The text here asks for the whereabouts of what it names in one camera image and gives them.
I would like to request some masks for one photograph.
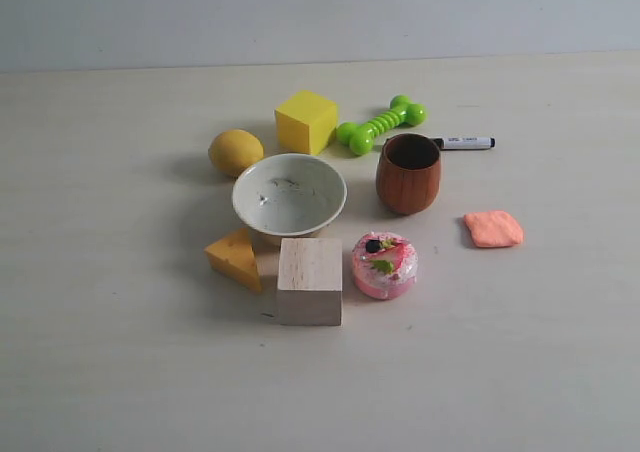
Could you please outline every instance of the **yellow cube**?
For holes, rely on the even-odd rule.
[[[275,114],[280,145],[301,154],[322,152],[338,125],[338,105],[308,90],[284,102]]]

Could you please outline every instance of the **yellow lemon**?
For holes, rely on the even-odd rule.
[[[262,143],[246,130],[231,129],[221,133],[209,147],[213,165],[231,177],[238,177],[244,169],[264,157]]]

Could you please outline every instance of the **pink cake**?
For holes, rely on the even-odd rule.
[[[353,248],[351,265],[362,292],[375,299],[394,299],[415,284],[418,255],[400,235],[369,232]]]

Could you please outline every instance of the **white bowl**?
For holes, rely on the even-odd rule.
[[[238,217],[269,242],[283,237],[313,237],[342,211],[347,184],[322,159],[280,154],[256,162],[233,186]]]

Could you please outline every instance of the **wooden cup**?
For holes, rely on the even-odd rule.
[[[440,169],[440,149],[431,139],[418,134],[391,137],[378,161],[378,197],[398,214],[420,212],[438,195]]]

